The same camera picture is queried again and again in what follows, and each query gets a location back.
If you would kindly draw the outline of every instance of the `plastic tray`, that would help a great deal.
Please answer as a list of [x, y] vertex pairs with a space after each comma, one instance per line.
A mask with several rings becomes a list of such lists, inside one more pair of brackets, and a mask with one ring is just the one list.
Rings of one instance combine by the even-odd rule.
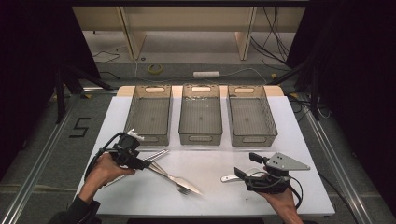
[[124, 131], [145, 137], [142, 146], [168, 146], [171, 113], [170, 85], [136, 86]]
[[220, 145], [219, 85], [183, 86], [178, 132], [181, 145]]
[[233, 147], [270, 147], [276, 125], [263, 86], [229, 86], [230, 131]]

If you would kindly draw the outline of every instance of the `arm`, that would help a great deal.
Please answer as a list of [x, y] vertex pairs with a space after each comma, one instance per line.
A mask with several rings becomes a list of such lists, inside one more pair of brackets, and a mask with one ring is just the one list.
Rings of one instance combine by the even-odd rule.
[[97, 190], [120, 175], [133, 175], [134, 173], [135, 170], [120, 168], [108, 153], [104, 153], [88, 175], [71, 206], [67, 211], [53, 216], [49, 224], [78, 223], [91, 212], [94, 205], [93, 196]]
[[286, 189], [285, 192], [279, 194], [267, 194], [262, 192], [257, 193], [265, 198], [269, 204], [271, 204], [276, 213], [286, 224], [303, 223], [297, 214], [297, 209], [294, 204], [293, 195], [290, 189]]
[[96, 191], [103, 185], [113, 181], [120, 175], [133, 175], [135, 170], [120, 168], [111, 158], [110, 154], [104, 153], [82, 186], [78, 197], [86, 204], [90, 204]]

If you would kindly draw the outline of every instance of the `white table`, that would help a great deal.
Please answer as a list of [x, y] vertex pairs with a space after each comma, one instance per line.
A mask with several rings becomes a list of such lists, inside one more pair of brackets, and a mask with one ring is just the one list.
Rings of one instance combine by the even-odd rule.
[[[114, 97], [106, 113], [91, 158], [115, 133], [122, 132], [132, 97]], [[247, 191], [244, 182], [221, 183], [224, 175], [233, 175], [233, 168], [246, 170], [262, 168], [250, 161], [249, 152], [271, 157], [275, 152], [294, 158], [311, 167], [310, 171], [290, 172], [304, 188], [304, 201], [298, 209], [301, 215], [330, 216], [334, 210], [322, 185], [318, 171], [301, 130], [285, 96], [268, 97], [278, 136], [271, 147], [232, 147], [225, 96], [221, 97], [223, 135], [221, 145], [182, 146], [178, 123], [181, 97], [174, 95], [168, 147], [139, 147], [139, 158], [144, 159], [164, 148], [168, 155], [157, 162], [170, 175], [188, 179], [203, 196], [181, 194], [175, 184], [151, 172], [138, 170], [119, 182], [98, 190], [95, 200], [101, 203], [98, 214], [127, 217], [263, 217], [275, 215], [270, 204], [257, 193]], [[291, 181], [297, 191], [300, 188]]]

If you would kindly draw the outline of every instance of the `cable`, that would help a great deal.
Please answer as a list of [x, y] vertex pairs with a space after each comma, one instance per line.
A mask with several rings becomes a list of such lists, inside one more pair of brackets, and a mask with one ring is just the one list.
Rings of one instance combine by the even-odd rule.
[[311, 103], [309, 101], [302, 101], [296, 98], [295, 96], [291, 95], [293, 92], [286, 93], [285, 95], [290, 98], [293, 102], [297, 102], [300, 105], [306, 105], [306, 106], [311, 106]]
[[320, 114], [324, 119], [328, 119], [328, 118], [330, 117], [330, 114], [332, 113], [332, 111], [329, 110], [329, 114], [328, 114], [327, 116], [324, 116], [324, 115], [322, 114], [322, 112], [320, 111], [319, 102], [320, 102], [320, 98], [318, 98], [318, 103], [317, 103], [317, 109], [318, 109], [319, 114]]
[[265, 66], [270, 67], [270, 68], [273, 68], [273, 69], [276, 69], [276, 70], [280, 70], [280, 71], [285, 71], [285, 72], [289, 72], [289, 71], [290, 71], [289, 69], [276, 68], [276, 67], [273, 67], [273, 66], [267, 64], [267, 63], [265, 62], [263, 56], [265, 56], [265, 57], [267, 57], [267, 58], [275, 59], [275, 60], [277, 60], [277, 61], [283, 63], [284, 65], [286, 65], [285, 62], [283, 62], [282, 60], [280, 60], [279, 58], [277, 58], [273, 53], [271, 53], [271, 52], [268, 51], [267, 49], [264, 49], [262, 46], [260, 46], [259, 43], [257, 43], [257, 41], [256, 41], [253, 37], [251, 37], [250, 43], [252, 44], [253, 48], [254, 48], [255, 50], [257, 50], [257, 51], [262, 55], [262, 62], [264, 63]]
[[255, 189], [269, 189], [269, 188], [271, 188], [271, 187], [273, 187], [273, 186], [275, 186], [275, 185], [277, 185], [280, 181], [282, 181], [282, 179], [281, 178], [279, 178], [274, 184], [272, 184], [272, 185], [268, 185], [268, 186], [257, 186], [257, 185], [254, 185], [254, 188]]
[[111, 72], [99, 72], [99, 73], [107, 73], [107, 74], [110, 74], [111, 76], [115, 77], [116, 79], [121, 79], [120, 77], [117, 77], [116, 75], [112, 74]]
[[244, 68], [244, 69], [241, 69], [241, 70], [238, 70], [238, 71], [236, 71], [236, 72], [233, 72], [233, 73], [229, 73], [229, 74], [225, 74], [225, 75], [220, 75], [221, 77], [227, 77], [227, 76], [232, 76], [232, 75], [235, 75], [235, 74], [238, 74], [238, 73], [240, 73], [240, 72], [243, 72], [243, 71], [247, 71], [247, 70], [253, 70], [254, 72], [256, 72], [261, 78], [262, 78], [262, 80], [264, 80], [264, 85], [266, 85], [268, 82], [267, 82], [267, 80], [265, 80], [265, 78], [262, 76], [262, 74], [260, 74], [256, 69], [254, 69], [254, 68]]
[[303, 198], [304, 198], [303, 186], [301, 185], [300, 181], [298, 181], [296, 178], [294, 178], [292, 176], [290, 178], [293, 179], [294, 181], [296, 181], [297, 184], [300, 186], [301, 195], [299, 195], [297, 190], [295, 190], [291, 185], [289, 185], [289, 189], [291, 189], [291, 191], [294, 193], [294, 195], [299, 200], [296, 204], [296, 208], [298, 209], [300, 207], [301, 203], [303, 202]]
[[225, 83], [225, 82], [215, 82], [215, 81], [212, 81], [212, 80], [209, 80], [209, 79], [204, 79], [205, 81], [208, 81], [208, 82], [211, 82], [211, 83], [214, 83], [214, 84], [218, 84], [218, 85], [227, 85], [227, 86], [232, 86], [233, 84], [231, 84], [231, 83]]
[[309, 111], [311, 111], [311, 110], [310, 110], [310, 109], [307, 109], [307, 110], [305, 111], [305, 113], [297, 120], [297, 123], [299, 123], [299, 122], [305, 117], [305, 115], [306, 115]]
[[100, 51], [99, 53], [92, 55], [92, 57], [94, 58], [94, 57], [98, 56], [98, 55], [101, 54], [101, 53], [106, 53], [106, 54], [110, 54], [110, 55], [115, 55], [116, 57], [113, 58], [113, 59], [110, 59], [110, 60], [108, 60], [108, 61], [106, 61], [106, 62], [96, 62], [96, 63], [108, 63], [108, 62], [111, 62], [111, 61], [114, 61], [114, 60], [118, 59], [118, 58], [121, 56], [120, 54], [109, 53], [109, 52], [107, 52], [107, 51]]
[[262, 9], [264, 10], [265, 17], [266, 17], [266, 19], [268, 21], [268, 24], [269, 24], [270, 28], [271, 28], [270, 34], [271, 33], [274, 34], [274, 37], [276, 38], [276, 43], [277, 43], [277, 48], [279, 50], [279, 53], [280, 53], [281, 57], [283, 58], [283, 60], [286, 61], [286, 59], [283, 56], [283, 54], [285, 54], [286, 57], [288, 57], [288, 53], [287, 52], [289, 52], [289, 50], [285, 47], [285, 45], [283, 44], [282, 40], [280, 39], [280, 36], [278, 36], [278, 32], [277, 32], [277, 24], [278, 24], [277, 14], [279, 12], [279, 8], [278, 7], [274, 7], [274, 22], [273, 22], [272, 25], [271, 25], [270, 19], [268, 18], [268, 14], [267, 14], [267, 12], [265, 10], [265, 7], [263, 7]]
[[164, 83], [164, 82], [167, 82], [167, 81], [176, 81], [176, 80], [188, 81], [188, 80], [195, 79], [195, 78], [170, 78], [170, 79], [166, 79], [166, 80], [150, 80], [150, 79], [138, 77], [137, 76], [137, 60], [136, 59], [134, 59], [134, 63], [135, 63], [134, 77], [136, 77], [137, 79], [143, 80], [143, 81], [153, 82], [153, 83]]
[[318, 171], [319, 176], [324, 179], [329, 185], [330, 187], [332, 187], [332, 189], [334, 189], [334, 191], [338, 194], [338, 196], [341, 198], [341, 200], [343, 201], [343, 203], [346, 205], [346, 208], [349, 210], [350, 214], [353, 217], [353, 220], [355, 220], [356, 224], [359, 224], [358, 219], [356, 218], [355, 214], [352, 211], [352, 208], [350, 207], [350, 205], [347, 203], [347, 200], [342, 196], [342, 194], [340, 193], [340, 191], [338, 191], [338, 189], [323, 175]]
[[254, 175], [256, 175], [256, 174], [266, 174], [266, 175], [269, 175], [269, 176], [271, 176], [271, 177], [273, 177], [273, 178], [275, 178], [275, 179], [280, 179], [280, 178], [282, 178], [282, 177], [280, 177], [280, 176], [271, 175], [270, 173], [266, 172], [265, 170], [264, 170], [264, 171], [259, 171], [259, 172], [253, 173], [251, 176], [254, 176]]
[[102, 156], [102, 154], [107, 151], [108, 145], [110, 145], [110, 143], [112, 143], [114, 139], [116, 139], [118, 136], [121, 135], [123, 135], [123, 133], [114, 134], [102, 148], [99, 148], [98, 152], [93, 156], [90, 164], [87, 167], [87, 170], [85, 171], [84, 180], [87, 179], [88, 174], [92, 171], [93, 166], [96, 164], [96, 161], [99, 159], [99, 157]]

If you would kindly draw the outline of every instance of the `sleeve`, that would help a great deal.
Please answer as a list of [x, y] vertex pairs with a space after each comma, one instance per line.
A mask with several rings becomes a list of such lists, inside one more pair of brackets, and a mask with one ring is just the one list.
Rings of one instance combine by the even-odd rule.
[[99, 205], [99, 202], [96, 201], [92, 201], [91, 205], [87, 205], [77, 196], [67, 211], [55, 214], [48, 224], [85, 223], [87, 219], [96, 215]]
[[307, 221], [307, 220], [303, 220], [304, 224], [318, 224], [316, 221]]

